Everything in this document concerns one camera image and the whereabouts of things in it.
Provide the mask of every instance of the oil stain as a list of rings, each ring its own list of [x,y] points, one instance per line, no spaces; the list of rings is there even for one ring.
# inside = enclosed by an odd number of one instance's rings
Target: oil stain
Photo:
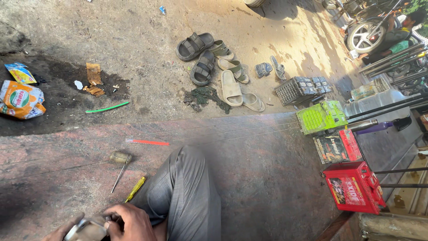
[[[251,13],[249,13],[249,12],[247,12],[247,11],[244,11],[244,10],[240,9],[239,7],[237,7],[237,8],[236,8],[236,10],[238,10],[238,12],[243,12],[243,13],[245,13],[245,14],[249,15],[249,16],[252,16],[252,15],[251,15]]]

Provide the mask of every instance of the plastic bag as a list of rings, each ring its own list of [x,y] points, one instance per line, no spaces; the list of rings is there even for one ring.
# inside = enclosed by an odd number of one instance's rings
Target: plastic bag
[[[0,90],[0,112],[19,119],[30,119],[43,115],[46,109],[43,92],[28,84],[5,80]]]

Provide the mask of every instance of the red car battery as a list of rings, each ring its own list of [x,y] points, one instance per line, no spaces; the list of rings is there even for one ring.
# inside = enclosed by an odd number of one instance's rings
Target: red car battery
[[[337,208],[379,214],[385,207],[379,180],[366,162],[332,164],[323,171]]]

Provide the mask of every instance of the yellow packet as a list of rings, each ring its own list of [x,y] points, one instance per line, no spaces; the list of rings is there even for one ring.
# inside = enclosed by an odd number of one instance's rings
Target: yellow packet
[[[37,83],[33,75],[25,69],[28,68],[27,66],[18,62],[5,64],[4,66],[6,66],[6,69],[12,74],[19,84]]]

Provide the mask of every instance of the concrete floor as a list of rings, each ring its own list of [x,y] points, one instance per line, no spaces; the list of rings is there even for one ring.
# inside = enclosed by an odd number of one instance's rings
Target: concrete floor
[[[161,5],[166,15],[159,11]],[[2,136],[225,116],[213,103],[196,113],[182,102],[185,91],[196,87],[187,71],[195,60],[180,61],[175,47],[192,32],[210,32],[227,44],[250,77],[250,83],[241,84],[241,89],[273,105],[266,105],[266,114],[294,110],[281,106],[273,90],[280,85],[275,75],[256,77],[254,66],[269,62],[270,55],[285,65],[288,78],[328,78],[333,85],[331,99],[343,102],[350,98],[349,90],[361,85],[357,66],[344,60],[345,47],[337,26],[318,0],[267,0],[256,9],[246,7],[242,0],[11,0],[0,2],[0,23],[21,32],[31,43],[19,47],[28,55],[0,55],[0,62],[24,62],[34,74],[48,80],[40,85],[46,96],[45,115],[23,122],[1,118],[2,126],[11,127]],[[103,78],[115,76],[109,86],[121,84],[122,93],[95,98],[77,90],[72,83],[84,82],[86,76],[75,72],[84,73],[86,62],[99,63]],[[211,86],[222,98],[219,73],[216,68]],[[10,78],[4,69],[0,71],[0,80]],[[84,114],[84,110],[124,100],[131,104],[96,116]],[[245,106],[230,112],[247,114],[255,113]]]

